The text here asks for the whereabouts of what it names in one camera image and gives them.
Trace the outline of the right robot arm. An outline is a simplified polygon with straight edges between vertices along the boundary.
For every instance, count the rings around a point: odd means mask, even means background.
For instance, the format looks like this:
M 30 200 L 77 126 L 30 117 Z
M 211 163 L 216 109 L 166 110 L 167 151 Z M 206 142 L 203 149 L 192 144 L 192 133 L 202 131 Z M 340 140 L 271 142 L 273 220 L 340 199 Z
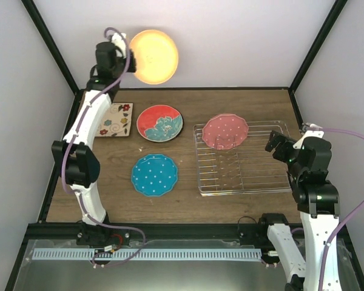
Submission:
M 339 193 L 327 179 L 331 143 L 321 130 L 308 130 L 298 141 L 273 130 L 265 150 L 288 168 L 305 239 L 302 254 L 284 215 L 261 217 L 257 236 L 277 252 L 287 280 L 285 290 L 341 290 L 336 240 Z

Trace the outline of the yellow round plate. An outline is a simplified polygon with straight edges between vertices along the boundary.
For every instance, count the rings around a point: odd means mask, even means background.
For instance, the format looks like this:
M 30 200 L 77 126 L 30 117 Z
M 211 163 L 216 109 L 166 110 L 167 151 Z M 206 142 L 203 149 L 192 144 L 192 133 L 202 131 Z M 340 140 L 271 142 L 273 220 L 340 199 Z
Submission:
M 149 85 L 167 82 L 178 67 L 178 49 L 165 32 L 150 29 L 139 32 L 130 42 L 136 59 L 135 77 Z

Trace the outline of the square floral plate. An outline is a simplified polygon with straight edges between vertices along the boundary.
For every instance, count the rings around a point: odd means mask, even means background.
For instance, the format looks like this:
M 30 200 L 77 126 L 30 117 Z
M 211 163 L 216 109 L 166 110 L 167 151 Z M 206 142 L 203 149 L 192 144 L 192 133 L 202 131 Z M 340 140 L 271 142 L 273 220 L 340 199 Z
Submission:
M 133 103 L 112 103 L 96 131 L 96 137 L 127 137 L 132 125 Z

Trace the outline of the pink polka dot plate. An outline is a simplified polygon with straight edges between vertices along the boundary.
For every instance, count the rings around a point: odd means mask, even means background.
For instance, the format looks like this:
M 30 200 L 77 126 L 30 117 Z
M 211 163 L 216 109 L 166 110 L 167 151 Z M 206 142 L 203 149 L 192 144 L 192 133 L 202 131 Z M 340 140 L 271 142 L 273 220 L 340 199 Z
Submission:
M 247 122 L 230 113 L 214 116 L 202 129 L 202 140 L 215 150 L 230 150 L 243 143 L 248 137 Z

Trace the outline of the blue polka dot plate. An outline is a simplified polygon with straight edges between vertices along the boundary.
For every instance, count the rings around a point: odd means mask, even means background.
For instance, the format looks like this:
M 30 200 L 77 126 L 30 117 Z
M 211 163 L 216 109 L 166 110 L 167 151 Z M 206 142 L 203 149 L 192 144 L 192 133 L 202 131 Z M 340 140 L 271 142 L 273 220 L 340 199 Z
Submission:
M 163 154 L 149 154 L 132 167 L 131 183 L 146 197 L 161 197 L 171 192 L 178 182 L 178 167 Z

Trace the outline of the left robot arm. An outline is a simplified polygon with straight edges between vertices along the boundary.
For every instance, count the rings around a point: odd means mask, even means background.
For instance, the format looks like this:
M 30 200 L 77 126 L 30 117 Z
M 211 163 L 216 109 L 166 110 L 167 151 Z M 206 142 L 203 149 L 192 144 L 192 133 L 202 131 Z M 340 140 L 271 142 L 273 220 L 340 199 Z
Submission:
M 104 114 L 120 88 L 123 74 L 134 72 L 135 59 L 126 43 L 101 42 L 95 49 L 96 64 L 84 91 L 79 113 L 62 141 L 52 144 L 53 158 L 60 166 L 62 187 L 79 204 L 82 222 L 93 225 L 90 237 L 99 245 L 107 244 L 112 230 L 101 203 L 97 180 L 101 166 L 92 151 Z

